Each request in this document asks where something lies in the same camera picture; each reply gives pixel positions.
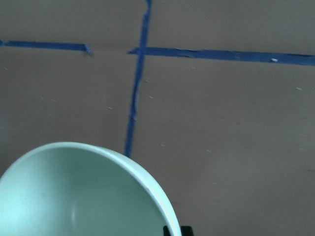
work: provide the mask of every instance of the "curved white edge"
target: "curved white edge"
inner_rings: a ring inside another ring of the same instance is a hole
[[[130,173],[152,197],[161,214],[166,220],[170,234],[172,236],[182,236],[173,206],[171,205],[167,195],[158,184],[158,182],[153,178],[153,176],[142,166],[140,166],[138,163],[131,160],[130,158],[104,147],[97,147],[89,144],[75,142],[58,142],[37,147],[17,159],[2,175],[2,177],[0,178],[0,184],[1,180],[4,179],[4,177],[10,172],[12,168],[14,168],[14,166],[18,165],[20,162],[30,158],[37,153],[54,148],[77,148],[91,151],[101,156],[104,156],[104,158],[108,158],[114,163],[121,166],[128,173]]]

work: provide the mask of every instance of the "blue painter's tape strip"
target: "blue painter's tape strip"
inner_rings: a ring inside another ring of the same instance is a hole
[[[140,85],[141,85],[143,65],[144,65],[145,54],[146,54],[146,45],[147,45],[147,40],[148,40],[149,24],[150,24],[152,0],[146,0],[146,2],[147,2],[148,9],[142,18],[140,44],[139,44],[138,53],[137,53],[138,55],[137,68],[136,68],[135,77],[134,77],[134,85],[133,85],[133,92],[132,92],[132,98],[131,98],[126,144],[125,144],[125,155],[127,157],[131,157],[134,129],[135,129],[136,121],[137,121],[139,90],[140,90]]]
[[[23,47],[23,48],[43,48],[43,49],[59,49],[74,50],[87,52],[92,54],[91,49],[82,43],[47,43],[47,42],[24,42],[24,41],[1,41],[3,47]]]
[[[184,50],[176,48],[146,48],[147,56],[164,57],[188,57],[199,59],[236,60],[251,62],[269,62],[295,65],[315,65],[314,55],[282,54],[282,53],[257,53],[257,52],[234,52],[217,50]],[[139,48],[130,51],[130,54],[139,54]]]

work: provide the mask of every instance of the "light green bowl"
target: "light green bowl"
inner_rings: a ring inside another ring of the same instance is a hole
[[[0,179],[0,236],[180,236],[170,201],[129,158],[53,143],[19,158]]]

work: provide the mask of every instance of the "black object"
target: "black object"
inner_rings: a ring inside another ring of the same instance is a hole
[[[181,226],[182,236],[193,236],[193,231],[191,226]],[[171,236],[168,227],[163,227],[164,236]]]

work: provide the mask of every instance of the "blue tape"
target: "blue tape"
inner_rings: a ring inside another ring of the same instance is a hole
[[[140,85],[141,85],[143,65],[145,61],[145,54],[146,54],[146,48],[147,48],[146,45],[147,45],[147,40],[148,40],[149,24],[150,24],[152,0],[146,0],[146,2],[147,2],[148,9],[142,18],[140,44],[139,44],[138,53],[137,53],[138,55],[137,68],[136,68],[135,77],[134,77],[134,85],[133,85],[133,92],[132,92],[132,98],[131,98],[126,144],[125,144],[125,156],[127,157],[131,157],[134,129],[135,129],[136,121],[137,121],[139,90],[140,90]]]
[[[0,41],[2,47],[23,47],[23,48],[43,48],[43,49],[59,49],[74,50],[87,52],[92,54],[91,49],[82,43],[46,43],[46,42],[23,42],[23,41]]]
[[[130,51],[130,54],[139,55],[139,48]],[[146,48],[147,56],[163,57],[188,57],[199,59],[216,59],[216,60],[236,60],[251,62],[269,62],[295,65],[315,65],[315,56],[299,54],[282,54],[282,53],[257,53],[257,52],[234,52],[234,51],[217,51],[217,50],[184,50],[176,48]]]

